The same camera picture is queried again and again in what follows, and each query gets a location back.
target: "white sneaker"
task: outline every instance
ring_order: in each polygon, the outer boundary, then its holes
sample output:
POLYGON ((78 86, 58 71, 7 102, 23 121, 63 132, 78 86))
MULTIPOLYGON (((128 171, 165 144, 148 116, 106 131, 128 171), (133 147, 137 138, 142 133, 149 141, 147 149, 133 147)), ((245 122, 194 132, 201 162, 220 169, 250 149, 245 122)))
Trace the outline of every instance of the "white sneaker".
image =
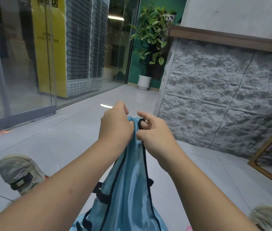
POLYGON ((272 206, 256 206, 249 219, 261 230, 272 231, 272 206))
POLYGON ((0 176, 20 195, 26 194, 48 178, 34 160, 25 155, 7 155, 1 158, 0 176))

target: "potted plant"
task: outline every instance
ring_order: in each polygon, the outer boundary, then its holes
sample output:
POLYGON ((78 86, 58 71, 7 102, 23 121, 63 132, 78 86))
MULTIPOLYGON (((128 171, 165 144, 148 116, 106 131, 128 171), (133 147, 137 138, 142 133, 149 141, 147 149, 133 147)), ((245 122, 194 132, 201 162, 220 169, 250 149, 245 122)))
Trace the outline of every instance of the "potted plant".
POLYGON ((138 89, 149 90, 152 71, 162 73, 165 62, 165 46, 167 44, 167 33, 173 24, 171 15, 174 11, 167 12, 165 7, 156 7, 152 2, 148 8, 143 7, 139 26, 131 25, 136 30, 130 40, 137 38, 142 48, 135 52, 139 55, 139 62, 146 66, 146 74, 139 75, 138 89))

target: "blue bag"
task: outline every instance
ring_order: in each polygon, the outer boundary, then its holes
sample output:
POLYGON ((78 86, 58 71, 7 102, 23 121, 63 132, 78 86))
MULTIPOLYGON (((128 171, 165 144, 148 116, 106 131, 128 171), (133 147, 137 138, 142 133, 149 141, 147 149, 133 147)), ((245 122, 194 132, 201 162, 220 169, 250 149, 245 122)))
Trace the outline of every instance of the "blue bag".
POLYGON ((152 204, 146 149, 136 139, 143 119, 128 117, 135 125, 134 136, 116 160, 96 193, 92 208, 80 215, 70 231, 168 231, 152 204))

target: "yellow panel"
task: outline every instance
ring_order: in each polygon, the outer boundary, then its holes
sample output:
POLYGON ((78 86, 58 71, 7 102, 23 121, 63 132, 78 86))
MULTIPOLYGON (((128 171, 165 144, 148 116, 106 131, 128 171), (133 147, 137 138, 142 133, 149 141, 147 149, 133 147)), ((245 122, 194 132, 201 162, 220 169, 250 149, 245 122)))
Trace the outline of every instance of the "yellow panel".
POLYGON ((49 16, 49 9, 44 4, 52 6, 52 27, 54 40, 54 64, 56 73, 57 96, 66 95, 66 59, 65 59, 65 0, 31 0, 34 43, 36 49, 37 71, 40 92, 50 93, 49 60, 47 43, 51 40, 50 33, 46 31, 46 18, 49 16))

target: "hand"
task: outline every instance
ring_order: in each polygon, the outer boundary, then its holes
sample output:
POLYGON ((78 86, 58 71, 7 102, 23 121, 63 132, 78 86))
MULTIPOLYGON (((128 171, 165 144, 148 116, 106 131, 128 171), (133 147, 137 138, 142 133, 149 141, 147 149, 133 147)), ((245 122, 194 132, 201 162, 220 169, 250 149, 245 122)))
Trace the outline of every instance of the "hand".
POLYGON ((138 130, 137 139, 143 141, 147 151, 167 171, 169 163, 178 155, 185 153, 163 119, 142 111, 138 111, 137 114, 147 121, 141 122, 143 130, 138 130))
POLYGON ((127 114, 129 111, 123 101, 118 101, 113 108, 107 110, 100 119, 99 140, 111 141, 123 151, 134 133, 134 122, 128 121, 127 114))

